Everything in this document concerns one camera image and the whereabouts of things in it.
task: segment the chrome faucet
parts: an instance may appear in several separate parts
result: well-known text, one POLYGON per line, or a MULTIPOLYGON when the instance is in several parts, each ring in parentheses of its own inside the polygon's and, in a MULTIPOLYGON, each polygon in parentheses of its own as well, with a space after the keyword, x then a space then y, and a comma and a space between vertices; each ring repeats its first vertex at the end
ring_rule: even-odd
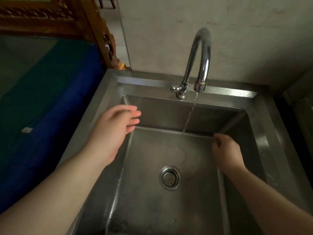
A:
POLYGON ((197 53, 200 41, 201 41, 201 46, 202 46, 201 63, 200 63, 200 70, 198 73, 198 78, 194 84, 194 90, 196 92, 204 92, 205 86, 207 85, 207 76, 209 72, 210 58, 211 58, 211 35, 207 28, 201 28, 200 30, 198 30, 194 38, 182 83, 180 84, 180 86, 179 85, 171 86, 171 92, 176 93, 176 96, 179 99, 186 98, 189 74, 194 64, 194 60, 196 57, 196 53, 197 53))

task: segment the water stream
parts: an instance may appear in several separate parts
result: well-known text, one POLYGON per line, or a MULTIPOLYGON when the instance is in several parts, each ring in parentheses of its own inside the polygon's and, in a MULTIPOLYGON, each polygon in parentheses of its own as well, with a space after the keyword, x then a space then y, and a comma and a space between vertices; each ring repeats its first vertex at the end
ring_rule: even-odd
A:
POLYGON ((190 120, 190 118, 191 118, 191 115, 192 115, 192 113, 193 113, 193 111, 194 111, 194 108, 195 108, 195 106, 196 106, 196 104, 197 104, 197 99, 198 99, 198 92, 196 92, 196 96, 195 96, 195 99, 194 99, 193 108, 192 108, 191 111, 189 112, 189 115, 188 115, 188 118, 187 118, 187 120, 186 120, 184 129, 182 130, 182 135, 184 135, 184 133, 185 133, 185 131, 186 131, 188 122, 189 122, 189 120, 190 120))

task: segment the sink drain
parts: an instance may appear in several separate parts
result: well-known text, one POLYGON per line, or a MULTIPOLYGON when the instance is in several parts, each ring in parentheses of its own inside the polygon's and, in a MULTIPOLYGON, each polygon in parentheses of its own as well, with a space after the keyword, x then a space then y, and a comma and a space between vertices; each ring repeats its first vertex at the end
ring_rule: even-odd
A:
POLYGON ((159 181, 167 190, 176 190, 182 183, 182 174, 177 167, 165 166, 160 171, 159 181))

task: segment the left hand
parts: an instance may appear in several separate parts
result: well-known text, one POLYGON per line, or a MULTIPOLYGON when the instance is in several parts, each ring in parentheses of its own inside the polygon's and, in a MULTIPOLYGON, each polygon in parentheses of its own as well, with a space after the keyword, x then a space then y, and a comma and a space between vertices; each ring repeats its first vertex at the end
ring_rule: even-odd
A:
POLYGON ((126 134, 135 129, 139 123, 141 112, 137 106, 116 105, 102 113, 94 126, 92 133, 83 148, 89 154, 96 155, 109 165, 115 158, 126 134))

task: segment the carved wooden frame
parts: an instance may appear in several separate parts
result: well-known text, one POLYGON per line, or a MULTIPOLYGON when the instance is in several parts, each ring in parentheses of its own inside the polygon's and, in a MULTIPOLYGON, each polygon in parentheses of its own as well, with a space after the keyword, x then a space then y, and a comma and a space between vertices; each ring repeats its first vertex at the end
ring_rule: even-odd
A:
POLYGON ((108 68, 125 68, 94 0, 0 0, 0 33, 85 39, 108 68))

